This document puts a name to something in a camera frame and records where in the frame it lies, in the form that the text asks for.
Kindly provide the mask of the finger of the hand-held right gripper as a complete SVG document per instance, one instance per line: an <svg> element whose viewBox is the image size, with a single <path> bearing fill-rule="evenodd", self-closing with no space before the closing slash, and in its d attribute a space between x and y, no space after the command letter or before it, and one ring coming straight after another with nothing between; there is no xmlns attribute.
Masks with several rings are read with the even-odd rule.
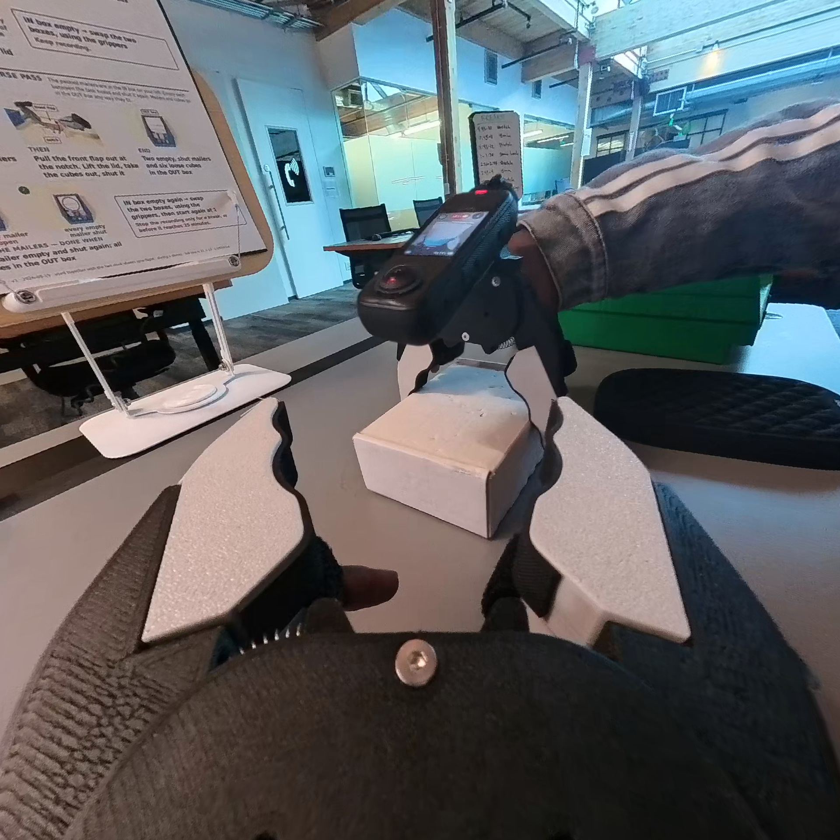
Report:
<svg viewBox="0 0 840 840"><path fill-rule="evenodd" d="M397 344L396 376L400 400L422 389L441 368L461 356L461 342L449 345L445 341L430 344Z"/></svg>
<svg viewBox="0 0 840 840"><path fill-rule="evenodd" d="M521 398L528 411L531 426L539 433L546 453L560 453L557 435L563 415L543 362L536 350L518 350L505 370L511 389Z"/></svg>

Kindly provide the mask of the printed instruction sheet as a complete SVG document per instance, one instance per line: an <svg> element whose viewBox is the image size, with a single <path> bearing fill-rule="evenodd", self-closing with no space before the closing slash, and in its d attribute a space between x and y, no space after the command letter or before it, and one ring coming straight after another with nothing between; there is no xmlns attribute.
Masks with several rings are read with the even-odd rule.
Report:
<svg viewBox="0 0 840 840"><path fill-rule="evenodd" d="M266 243L159 2L1 11L2 292Z"/></svg>

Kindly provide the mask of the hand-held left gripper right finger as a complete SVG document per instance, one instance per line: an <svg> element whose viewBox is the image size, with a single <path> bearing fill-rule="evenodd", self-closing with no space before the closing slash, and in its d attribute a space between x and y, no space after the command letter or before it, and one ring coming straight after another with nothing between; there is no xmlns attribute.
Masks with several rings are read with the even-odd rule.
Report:
<svg viewBox="0 0 840 840"><path fill-rule="evenodd" d="M610 625L688 642L648 469L568 396L549 419L545 488L527 527L529 615L541 632L584 647Z"/></svg>

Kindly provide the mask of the white cardboard mailer box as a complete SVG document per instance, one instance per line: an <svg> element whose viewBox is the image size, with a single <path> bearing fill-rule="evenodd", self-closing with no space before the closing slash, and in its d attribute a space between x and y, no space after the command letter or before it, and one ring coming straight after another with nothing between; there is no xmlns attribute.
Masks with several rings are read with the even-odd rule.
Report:
<svg viewBox="0 0 840 840"><path fill-rule="evenodd" d="M453 364L353 436L366 488L491 539L543 445L505 373Z"/></svg>

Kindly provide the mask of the wooden post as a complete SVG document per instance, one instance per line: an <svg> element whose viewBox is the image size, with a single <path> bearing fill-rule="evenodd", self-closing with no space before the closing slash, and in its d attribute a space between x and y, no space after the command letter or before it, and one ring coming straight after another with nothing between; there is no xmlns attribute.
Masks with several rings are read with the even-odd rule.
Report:
<svg viewBox="0 0 840 840"><path fill-rule="evenodd" d="M444 195L450 197L461 191L463 181L457 93L455 2L431 1L429 11L434 46Z"/></svg>
<svg viewBox="0 0 840 840"><path fill-rule="evenodd" d="M590 126L592 101L593 63L581 64L577 82L576 113L574 121L574 140L570 168L570 187L578 188L582 184L583 162L588 155L592 142Z"/></svg>

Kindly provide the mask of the green plastic bin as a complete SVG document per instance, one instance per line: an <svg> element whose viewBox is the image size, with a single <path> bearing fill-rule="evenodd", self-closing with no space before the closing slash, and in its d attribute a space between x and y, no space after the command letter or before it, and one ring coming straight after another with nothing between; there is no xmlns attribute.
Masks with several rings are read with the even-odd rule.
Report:
<svg viewBox="0 0 840 840"><path fill-rule="evenodd" d="M560 312L572 344L707 364L728 364L762 326L773 275L737 276L638 293Z"/></svg>

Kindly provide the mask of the instruction sheet on stand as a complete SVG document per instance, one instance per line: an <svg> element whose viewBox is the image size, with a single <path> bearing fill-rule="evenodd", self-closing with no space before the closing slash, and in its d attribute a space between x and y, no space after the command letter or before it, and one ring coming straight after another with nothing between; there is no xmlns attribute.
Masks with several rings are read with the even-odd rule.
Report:
<svg viewBox="0 0 840 840"><path fill-rule="evenodd" d="M60 315L73 332L81 350L86 352L88 348L77 330L75 315L88 305L107 306L112 302L141 303L142 298L158 292L189 291L198 287L203 290L218 340L220 361L215 371L204 373L137 401L124 401L112 392L104 376L100 374L95 360L90 355L87 357L91 367L98 374L112 409L83 422L80 433L102 456L110 459L143 452L276 392L290 382L287 374L269 371L252 364L235 363L228 348L215 298L215 286L217 283L247 277L263 270L270 262L274 243L224 111L212 89L189 65L188 67L234 172L245 206L266 243L266 251L260 254L232 256L228 263L221 258L214 258L110 278L64 281L37 290L2 292L4 317L30 324Z"/></svg>

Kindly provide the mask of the person's right forearm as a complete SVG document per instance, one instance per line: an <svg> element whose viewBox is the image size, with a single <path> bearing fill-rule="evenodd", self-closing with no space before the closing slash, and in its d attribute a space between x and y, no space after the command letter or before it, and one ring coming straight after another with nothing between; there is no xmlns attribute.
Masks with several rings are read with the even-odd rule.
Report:
<svg viewBox="0 0 840 840"><path fill-rule="evenodd" d="M697 152L646 152L519 226L553 274L560 312L754 274L838 281L838 100L764 115Z"/></svg>

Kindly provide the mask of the black quilted wrist rest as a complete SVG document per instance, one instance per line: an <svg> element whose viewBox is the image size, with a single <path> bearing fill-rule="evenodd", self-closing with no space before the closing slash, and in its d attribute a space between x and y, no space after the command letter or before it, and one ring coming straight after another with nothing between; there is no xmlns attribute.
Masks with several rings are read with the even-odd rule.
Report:
<svg viewBox="0 0 840 840"><path fill-rule="evenodd" d="M627 369L599 384L593 415L631 443L772 466L839 470L839 395L791 378Z"/></svg>

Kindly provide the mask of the whiteboard with handwriting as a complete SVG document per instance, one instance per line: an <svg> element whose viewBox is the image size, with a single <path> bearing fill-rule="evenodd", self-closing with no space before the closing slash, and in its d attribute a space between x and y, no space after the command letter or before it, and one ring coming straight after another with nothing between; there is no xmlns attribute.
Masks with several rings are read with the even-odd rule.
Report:
<svg viewBox="0 0 840 840"><path fill-rule="evenodd" d="M523 195L522 121L515 111L477 111L469 115L469 140L476 184L495 176Z"/></svg>

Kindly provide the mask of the dark glass booth door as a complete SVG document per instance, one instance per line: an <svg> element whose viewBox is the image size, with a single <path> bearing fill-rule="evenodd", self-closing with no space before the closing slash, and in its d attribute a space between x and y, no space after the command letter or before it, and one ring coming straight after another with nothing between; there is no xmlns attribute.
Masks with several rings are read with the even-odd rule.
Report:
<svg viewBox="0 0 840 840"><path fill-rule="evenodd" d="M268 128L267 134L286 204L312 203L298 132L294 129Z"/></svg>

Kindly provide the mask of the person's left hand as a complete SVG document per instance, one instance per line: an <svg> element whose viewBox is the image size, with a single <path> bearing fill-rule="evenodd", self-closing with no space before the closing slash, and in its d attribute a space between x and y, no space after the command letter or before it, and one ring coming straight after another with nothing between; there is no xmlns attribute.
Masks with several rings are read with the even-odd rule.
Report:
<svg viewBox="0 0 840 840"><path fill-rule="evenodd" d="M342 565L320 537L311 539L285 575L301 606L325 598L338 601L351 612L390 601L399 586L399 575L394 570Z"/></svg>

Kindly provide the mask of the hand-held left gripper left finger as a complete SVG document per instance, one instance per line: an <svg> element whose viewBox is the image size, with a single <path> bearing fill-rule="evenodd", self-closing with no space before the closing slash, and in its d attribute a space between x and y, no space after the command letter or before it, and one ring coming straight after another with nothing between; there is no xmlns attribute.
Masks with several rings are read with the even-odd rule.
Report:
<svg viewBox="0 0 840 840"><path fill-rule="evenodd" d="M303 554L313 526L296 481L281 471L290 450L286 406L266 397L185 472L143 644L226 624Z"/></svg>

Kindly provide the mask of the brown meeting table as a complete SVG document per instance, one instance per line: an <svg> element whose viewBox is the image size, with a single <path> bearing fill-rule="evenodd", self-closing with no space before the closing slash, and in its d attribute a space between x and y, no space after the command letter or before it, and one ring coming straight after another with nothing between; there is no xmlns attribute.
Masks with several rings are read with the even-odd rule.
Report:
<svg viewBox="0 0 840 840"><path fill-rule="evenodd" d="M334 253L348 258L353 256L391 254L401 250L417 231L418 228L413 227L389 234L375 234L368 238L324 246L322 250L326 253Z"/></svg>

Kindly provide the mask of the person's right hand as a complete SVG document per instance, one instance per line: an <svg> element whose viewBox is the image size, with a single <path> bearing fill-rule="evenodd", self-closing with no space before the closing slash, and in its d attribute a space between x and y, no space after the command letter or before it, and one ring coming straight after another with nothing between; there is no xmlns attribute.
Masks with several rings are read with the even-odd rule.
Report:
<svg viewBox="0 0 840 840"><path fill-rule="evenodd" d="M560 309L560 293L553 274L530 231L519 226L507 243L508 252L518 258L518 265L524 279L532 288L537 299L547 309L557 314Z"/></svg>

